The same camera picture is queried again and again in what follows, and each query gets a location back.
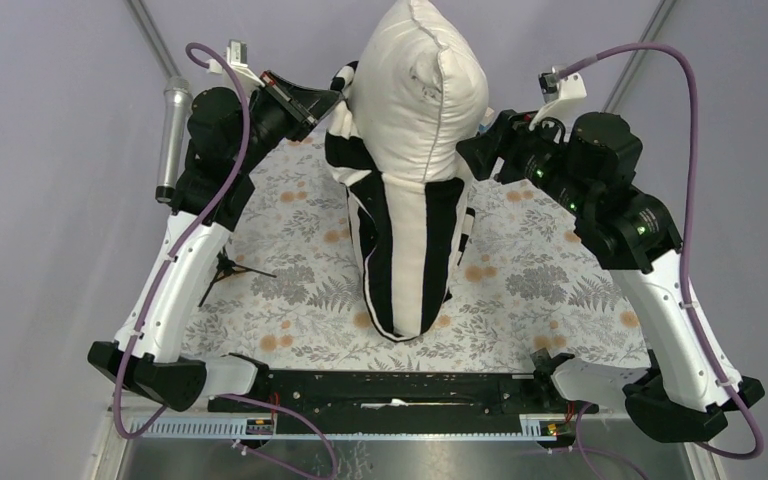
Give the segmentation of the white pillow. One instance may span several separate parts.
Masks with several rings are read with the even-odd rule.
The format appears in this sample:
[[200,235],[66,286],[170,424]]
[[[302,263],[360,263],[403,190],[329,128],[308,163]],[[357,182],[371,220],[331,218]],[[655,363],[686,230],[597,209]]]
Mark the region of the white pillow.
[[456,176],[459,141],[485,116],[488,82],[457,28],[429,1],[397,1],[355,71],[349,109],[378,169],[415,182]]

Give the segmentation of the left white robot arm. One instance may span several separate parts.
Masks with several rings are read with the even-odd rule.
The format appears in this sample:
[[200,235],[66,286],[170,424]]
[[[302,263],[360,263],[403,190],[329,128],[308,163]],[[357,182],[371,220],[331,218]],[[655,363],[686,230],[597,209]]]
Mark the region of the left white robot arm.
[[225,248],[254,191],[251,172],[283,141],[306,138],[342,94],[253,74],[233,55],[209,52],[204,66],[228,84],[193,94],[185,79],[168,81],[155,190],[170,210],[163,242],[128,319],[112,340],[93,343],[88,360],[116,397],[130,392],[184,411],[231,394],[256,411],[270,397],[265,366],[237,354],[185,357],[186,326],[228,263]]

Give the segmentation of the black white striped pillowcase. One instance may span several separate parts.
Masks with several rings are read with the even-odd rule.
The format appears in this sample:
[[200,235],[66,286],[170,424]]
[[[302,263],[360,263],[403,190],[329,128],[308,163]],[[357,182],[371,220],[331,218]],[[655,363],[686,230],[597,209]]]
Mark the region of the black white striped pillowcase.
[[475,212],[472,173],[457,153],[455,177],[415,182],[378,169],[359,136],[349,95],[359,62],[331,86],[341,91],[325,137],[326,161],[346,193],[361,291],[374,328],[405,342],[426,333],[450,297],[450,280],[469,240]]

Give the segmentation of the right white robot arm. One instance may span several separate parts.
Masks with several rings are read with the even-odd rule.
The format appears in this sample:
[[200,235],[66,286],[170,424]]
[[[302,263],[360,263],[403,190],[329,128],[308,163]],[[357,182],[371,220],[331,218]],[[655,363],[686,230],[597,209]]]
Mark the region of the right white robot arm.
[[585,113],[565,128],[551,111],[584,96],[581,79],[546,73],[540,83],[540,110],[502,111],[458,153],[476,179],[526,180],[574,216],[582,245],[631,304],[650,364],[619,368],[540,351],[535,402],[549,412],[570,401],[621,410],[662,443],[710,441],[763,387],[730,363],[682,277],[683,243],[668,208],[633,183],[641,140],[612,113]]

